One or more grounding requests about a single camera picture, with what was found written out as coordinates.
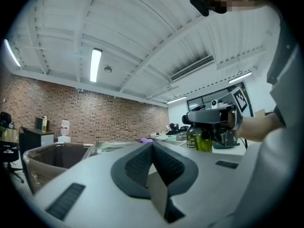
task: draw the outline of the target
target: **ceiling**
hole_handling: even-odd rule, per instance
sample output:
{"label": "ceiling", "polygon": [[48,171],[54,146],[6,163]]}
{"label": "ceiling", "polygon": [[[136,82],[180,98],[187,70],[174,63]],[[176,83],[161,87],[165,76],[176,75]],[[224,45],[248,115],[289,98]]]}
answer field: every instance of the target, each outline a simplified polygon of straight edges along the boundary
{"label": "ceiling", "polygon": [[[17,75],[165,106],[269,64],[278,25],[268,7],[203,17],[189,0],[31,0],[7,36],[22,67],[10,60],[6,66]],[[89,81],[93,48],[103,51],[96,83]],[[214,63],[171,82],[208,55]]]}

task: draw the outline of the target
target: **hand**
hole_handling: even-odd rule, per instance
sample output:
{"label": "hand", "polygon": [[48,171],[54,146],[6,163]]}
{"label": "hand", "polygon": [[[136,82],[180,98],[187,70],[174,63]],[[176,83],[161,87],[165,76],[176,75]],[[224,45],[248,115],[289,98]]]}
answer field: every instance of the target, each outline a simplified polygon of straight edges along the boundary
{"label": "hand", "polygon": [[228,112],[227,128],[232,129],[233,127],[234,127],[234,113]]}

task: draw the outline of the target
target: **bottle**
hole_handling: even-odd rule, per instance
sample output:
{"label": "bottle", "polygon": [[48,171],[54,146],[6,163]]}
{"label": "bottle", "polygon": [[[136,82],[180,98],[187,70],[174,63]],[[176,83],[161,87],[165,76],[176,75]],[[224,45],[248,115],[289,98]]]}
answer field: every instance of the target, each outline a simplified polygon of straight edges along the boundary
{"label": "bottle", "polygon": [[67,120],[62,120],[61,122],[61,135],[68,136],[70,134],[70,122]]}
{"label": "bottle", "polygon": [[212,152],[212,140],[210,133],[194,123],[187,130],[187,148],[203,152]]}
{"label": "bottle", "polygon": [[44,116],[44,118],[42,119],[42,131],[43,132],[47,131],[47,123],[48,123],[47,116]]}

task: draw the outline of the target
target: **glass bottle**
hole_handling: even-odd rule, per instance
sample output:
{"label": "glass bottle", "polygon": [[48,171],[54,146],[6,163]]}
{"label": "glass bottle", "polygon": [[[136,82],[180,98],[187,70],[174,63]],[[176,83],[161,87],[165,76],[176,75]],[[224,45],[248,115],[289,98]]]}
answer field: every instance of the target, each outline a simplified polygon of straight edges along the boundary
{"label": "glass bottle", "polygon": [[194,123],[187,130],[187,148],[203,152],[212,152],[212,140],[209,132]]}
{"label": "glass bottle", "polygon": [[42,131],[46,132],[47,131],[47,124],[48,124],[48,118],[47,116],[44,116],[42,119]]}

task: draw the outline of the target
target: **fluorescent light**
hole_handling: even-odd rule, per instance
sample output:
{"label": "fluorescent light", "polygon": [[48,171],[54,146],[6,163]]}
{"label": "fluorescent light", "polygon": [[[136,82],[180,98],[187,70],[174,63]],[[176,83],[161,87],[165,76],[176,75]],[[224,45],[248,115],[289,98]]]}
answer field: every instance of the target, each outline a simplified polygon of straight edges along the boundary
{"label": "fluorescent light", "polygon": [[240,80],[240,79],[242,79],[242,78],[245,78],[245,77],[247,77],[247,76],[249,76],[249,75],[251,75],[252,74],[252,72],[249,72],[249,73],[246,73],[246,74],[244,74],[244,75],[242,75],[242,76],[239,76],[239,77],[237,77],[237,78],[235,78],[235,79],[231,79],[230,81],[229,81],[229,83],[231,84],[231,83],[233,83],[233,82],[236,82],[236,81],[238,81],[238,80]]}
{"label": "fluorescent light", "polygon": [[177,100],[169,101],[169,102],[167,102],[167,104],[171,104],[171,103],[173,103],[173,102],[180,101],[180,100],[186,99],[186,98],[187,98],[187,97],[185,96],[185,97],[179,98],[179,99],[177,99]]}
{"label": "fluorescent light", "polygon": [[97,80],[97,72],[99,67],[99,62],[101,59],[102,51],[98,49],[92,50],[92,56],[91,56],[91,69],[90,69],[90,81],[96,82]]}
{"label": "fluorescent light", "polygon": [[12,49],[10,48],[10,44],[9,44],[8,40],[5,39],[4,44],[5,44],[6,48],[9,50],[9,53],[10,53],[11,57],[14,59],[17,66],[21,67],[20,62],[17,60],[15,54],[13,53]]}

